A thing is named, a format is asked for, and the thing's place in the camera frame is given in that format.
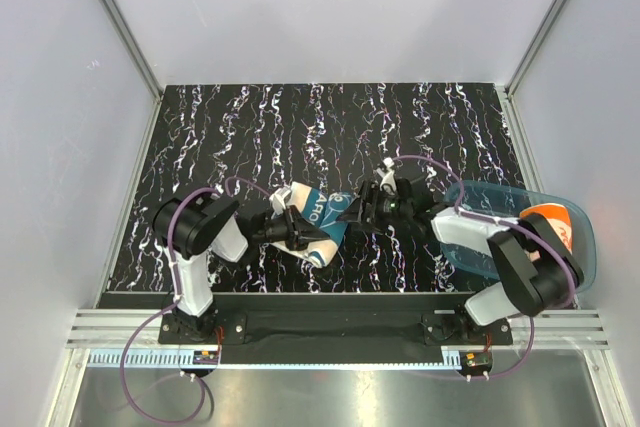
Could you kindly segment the teal and cream towel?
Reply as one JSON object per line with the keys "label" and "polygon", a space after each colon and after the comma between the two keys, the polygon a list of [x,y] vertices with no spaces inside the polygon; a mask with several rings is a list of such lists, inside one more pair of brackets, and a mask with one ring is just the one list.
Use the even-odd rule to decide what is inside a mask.
{"label": "teal and cream towel", "polygon": [[304,250],[289,250],[283,242],[271,245],[316,268],[325,268],[336,255],[348,226],[338,217],[355,200],[355,196],[348,192],[327,194],[299,182],[293,182],[289,187],[292,195],[287,207],[294,205],[307,221],[326,232],[329,239],[310,243]]}

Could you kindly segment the blue translucent plastic tray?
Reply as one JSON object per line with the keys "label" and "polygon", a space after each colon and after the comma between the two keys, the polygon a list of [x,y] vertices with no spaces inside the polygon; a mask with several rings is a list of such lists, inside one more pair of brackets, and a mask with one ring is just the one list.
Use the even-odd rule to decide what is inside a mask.
{"label": "blue translucent plastic tray", "polygon": [[[564,198],[511,186],[473,180],[464,180],[463,186],[462,207],[485,215],[517,217],[534,205],[563,205],[571,220],[572,255],[584,273],[584,282],[577,291],[581,293],[592,286],[597,272],[596,240],[590,219],[581,207]],[[487,255],[452,244],[444,244],[441,249],[456,271],[484,277],[490,282],[499,280],[493,260]]]}

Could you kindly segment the orange cartoon print towel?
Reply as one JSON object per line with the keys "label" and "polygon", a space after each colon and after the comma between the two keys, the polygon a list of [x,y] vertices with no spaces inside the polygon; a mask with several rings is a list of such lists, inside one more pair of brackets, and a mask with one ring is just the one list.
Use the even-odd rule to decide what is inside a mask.
{"label": "orange cartoon print towel", "polygon": [[562,204],[543,203],[522,210],[519,214],[524,219],[530,214],[539,214],[551,225],[569,252],[573,251],[573,229],[569,210]]}

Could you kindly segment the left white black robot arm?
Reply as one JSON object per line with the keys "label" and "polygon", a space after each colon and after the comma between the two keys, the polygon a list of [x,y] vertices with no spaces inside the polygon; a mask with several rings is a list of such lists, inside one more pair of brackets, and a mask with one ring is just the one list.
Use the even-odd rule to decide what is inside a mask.
{"label": "left white black robot arm", "polygon": [[210,187],[184,198],[173,196],[152,215],[151,226],[169,261],[174,285],[173,301],[166,315],[169,328],[192,343],[208,343],[222,337],[214,295],[208,286],[208,252],[213,250],[230,263],[251,261],[256,247],[282,243],[300,252],[330,235],[305,219],[295,206],[279,213],[268,208],[253,216],[239,213],[237,200],[219,196]]}

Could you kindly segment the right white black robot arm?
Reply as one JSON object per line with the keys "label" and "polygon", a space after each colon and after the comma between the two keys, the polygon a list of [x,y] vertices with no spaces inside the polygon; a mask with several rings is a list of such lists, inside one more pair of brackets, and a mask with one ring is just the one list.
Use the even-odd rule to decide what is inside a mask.
{"label": "right white black robot arm", "polygon": [[501,318],[535,317],[571,302],[585,280],[573,254],[570,210],[557,202],[533,204],[514,217],[491,216],[436,200],[407,179],[393,185],[366,181],[338,219],[376,233],[406,227],[491,258],[498,283],[468,298],[453,321],[457,337],[470,344]]}

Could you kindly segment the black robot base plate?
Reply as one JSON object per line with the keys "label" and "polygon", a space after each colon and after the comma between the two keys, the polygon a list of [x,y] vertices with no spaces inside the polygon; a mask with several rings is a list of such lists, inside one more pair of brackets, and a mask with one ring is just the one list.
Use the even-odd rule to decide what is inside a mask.
{"label": "black robot base plate", "polygon": [[506,319],[474,326],[465,293],[217,294],[204,318],[166,314],[159,341],[221,349],[221,362],[269,366],[423,367],[444,347],[512,345]]}

